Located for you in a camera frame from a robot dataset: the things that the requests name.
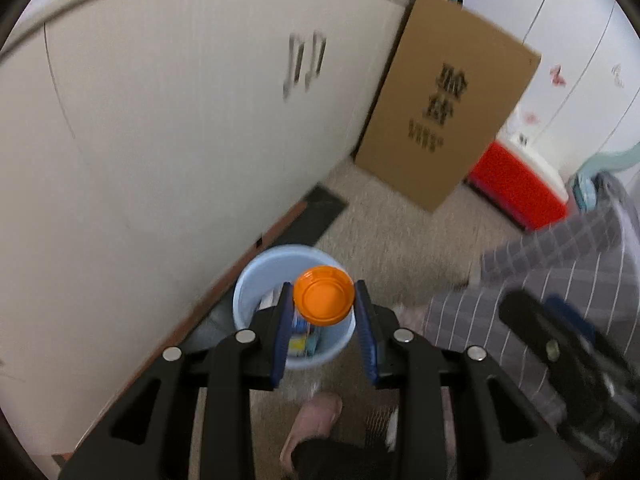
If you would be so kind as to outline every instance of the orange bottle cap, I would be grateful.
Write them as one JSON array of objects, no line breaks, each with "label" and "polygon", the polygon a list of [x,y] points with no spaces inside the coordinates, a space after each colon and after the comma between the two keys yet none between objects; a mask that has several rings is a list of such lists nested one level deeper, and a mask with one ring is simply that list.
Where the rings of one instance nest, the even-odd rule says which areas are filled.
[{"label": "orange bottle cap", "polygon": [[343,270],[331,266],[312,267],[293,285],[293,303],[302,317],[316,326],[342,321],[354,298],[351,278]]}]

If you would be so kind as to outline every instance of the light blue object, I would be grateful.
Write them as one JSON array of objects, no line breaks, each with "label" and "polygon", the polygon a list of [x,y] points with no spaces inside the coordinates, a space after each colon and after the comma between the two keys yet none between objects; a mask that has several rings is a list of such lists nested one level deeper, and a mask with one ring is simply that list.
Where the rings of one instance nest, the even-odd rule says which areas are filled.
[{"label": "light blue object", "polygon": [[[293,283],[311,267],[328,265],[344,270],[328,254],[313,247],[285,245],[264,251],[247,265],[236,284],[233,299],[234,324],[247,328],[262,297],[284,282]],[[334,359],[350,341],[356,327],[353,309],[340,323],[322,327],[322,337],[311,357],[287,357],[289,370],[312,368]]]},{"label": "light blue object", "polygon": [[597,203],[594,177],[603,172],[615,174],[640,163],[640,142],[626,152],[596,153],[588,158],[571,181],[575,203],[580,211],[591,211]]}]

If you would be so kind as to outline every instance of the trash bin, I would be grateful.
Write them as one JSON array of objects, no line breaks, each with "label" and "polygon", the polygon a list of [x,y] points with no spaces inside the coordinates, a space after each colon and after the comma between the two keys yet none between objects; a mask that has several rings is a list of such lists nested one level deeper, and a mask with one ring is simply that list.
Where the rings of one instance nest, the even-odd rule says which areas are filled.
[{"label": "trash bin", "polygon": [[[241,330],[249,326],[263,295],[284,282],[293,283],[300,274],[316,266],[332,266],[344,270],[328,254],[301,245],[275,247],[254,258],[240,274],[234,291],[233,314],[236,328]],[[331,361],[347,346],[355,326],[352,309],[340,323],[322,327],[322,337],[313,356],[289,356],[286,368],[302,370]]]}]

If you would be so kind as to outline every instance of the slipper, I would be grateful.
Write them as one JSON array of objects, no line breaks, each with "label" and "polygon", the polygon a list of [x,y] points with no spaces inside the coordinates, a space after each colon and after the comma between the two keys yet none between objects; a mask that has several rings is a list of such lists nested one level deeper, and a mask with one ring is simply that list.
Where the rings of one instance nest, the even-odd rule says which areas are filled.
[{"label": "slipper", "polygon": [[303,440],[329,437],[341,411],[342,399],[328,392],[316,394],[302,405],[280,453],[280,465],[287,473],[293,473],[291,453],[295,447]]}]

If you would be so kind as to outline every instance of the person's leg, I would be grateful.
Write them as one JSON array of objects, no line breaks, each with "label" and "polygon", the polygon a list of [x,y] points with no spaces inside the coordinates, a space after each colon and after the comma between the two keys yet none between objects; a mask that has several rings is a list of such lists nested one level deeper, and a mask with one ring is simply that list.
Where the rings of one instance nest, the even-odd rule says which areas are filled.
[{"label": "person's leg", "polygon": [[388,480],[392,457],[392,453],[312,438],[296,446],[292,462],[300,480]]},{"label": "person's leg", "polygon": [[280,464],[300,480],[387,480],[392,454],[329,440],[342,411],[340,397],[320,393],[308,400],[291,427]]}]

